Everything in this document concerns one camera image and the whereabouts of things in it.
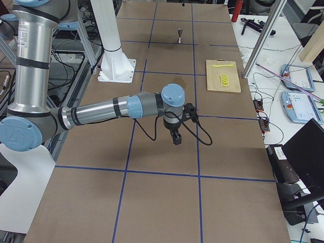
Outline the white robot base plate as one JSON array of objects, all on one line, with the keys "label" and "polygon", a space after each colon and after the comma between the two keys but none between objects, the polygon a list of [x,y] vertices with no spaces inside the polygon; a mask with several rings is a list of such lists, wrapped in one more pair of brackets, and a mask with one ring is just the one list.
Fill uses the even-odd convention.
[{"label": "white robot base plate", "polygon": [[98,81],[130,84],[136,60],[129,59],[122,50],[113,1],[91,1],[104,54]]}]

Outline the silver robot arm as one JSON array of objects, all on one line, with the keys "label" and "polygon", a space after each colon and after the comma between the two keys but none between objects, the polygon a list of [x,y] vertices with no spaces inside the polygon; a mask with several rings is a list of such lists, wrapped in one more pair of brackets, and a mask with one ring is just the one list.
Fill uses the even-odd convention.
[{"label": "silver robot arm", "polygon": [[53,31],[78,27],[76,1],[15,1],[18,48],[14,101],[1,121],[1,142],[14,151],[37,148],[75,126],[114,118],[161,116],[174,144],[181,143],[178,128],[184,113],[185,92],[168,84],[159,93],[142,92],[79,107],[49,108],[46,104]]}]

